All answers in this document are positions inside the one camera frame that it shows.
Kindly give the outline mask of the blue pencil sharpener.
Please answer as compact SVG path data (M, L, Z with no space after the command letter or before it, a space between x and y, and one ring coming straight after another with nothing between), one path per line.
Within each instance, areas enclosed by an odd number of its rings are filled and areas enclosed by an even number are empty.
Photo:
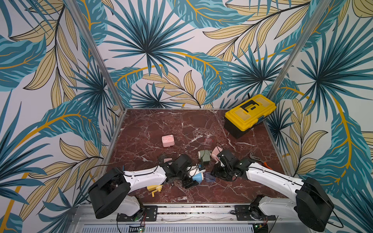
M204 173L203 172L197 173L196 175L192 177L192 180L200 184L204 180Z

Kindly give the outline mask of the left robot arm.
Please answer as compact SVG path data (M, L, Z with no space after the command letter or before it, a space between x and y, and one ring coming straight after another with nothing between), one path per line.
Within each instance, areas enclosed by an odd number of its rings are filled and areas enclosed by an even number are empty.
M147 170L113 168L88 189L88 195L97 219L113 213L133 217L141 213L142 205L136 197L129 196L131 192L151 186L159 191L164 184L175 180L181 181L183 188L187 189L199 185L204 180L205 171L204 165L193 166L191 158L181 154L175 160L159 163Z

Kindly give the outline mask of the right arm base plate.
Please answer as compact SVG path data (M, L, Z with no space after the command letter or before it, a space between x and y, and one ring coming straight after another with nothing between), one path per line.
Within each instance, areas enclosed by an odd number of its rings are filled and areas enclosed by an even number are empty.
M234 215L237 217L238 221L267 221L267 220L276 220L276 216L267 216L260 211L257 206L251 205L235 205L234 206Z

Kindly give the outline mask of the green pencil sharpener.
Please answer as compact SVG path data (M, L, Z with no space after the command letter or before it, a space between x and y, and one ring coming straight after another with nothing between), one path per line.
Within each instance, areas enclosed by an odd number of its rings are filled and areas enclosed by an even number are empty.
M199 159L199 162L203 163L205 166L209 165L211 161L211 152L209 150L198 151L198 159Z

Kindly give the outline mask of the blue transparent tray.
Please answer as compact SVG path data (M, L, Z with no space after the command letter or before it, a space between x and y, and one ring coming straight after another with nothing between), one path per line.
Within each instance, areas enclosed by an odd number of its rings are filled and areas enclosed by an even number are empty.
M213 175L211 175L210 172L205 172L204 176L205 176L205 181L208 183L213 183L216 181L216 178Z

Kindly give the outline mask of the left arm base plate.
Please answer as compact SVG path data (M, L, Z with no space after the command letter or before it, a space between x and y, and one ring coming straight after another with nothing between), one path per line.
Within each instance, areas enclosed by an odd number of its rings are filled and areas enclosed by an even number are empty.
M117 214L116 221L117 222L138 222L145 221L145 222L155 222L157 219L157 205L147 205L141 207L139 211L137 211L134 215L128 216L126 214Z

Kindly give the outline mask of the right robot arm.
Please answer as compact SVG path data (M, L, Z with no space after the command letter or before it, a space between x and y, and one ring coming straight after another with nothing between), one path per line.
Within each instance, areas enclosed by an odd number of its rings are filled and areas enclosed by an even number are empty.
M302 180L276 172L252 153L239 160L231 151L221 150L213 158L216 163L212 176L228 182L242 178L284 195L279 199L258 195L248 207L235 208L238 219L266 221L272 216L287 217L317 232L326 229L334 204L317 180Z

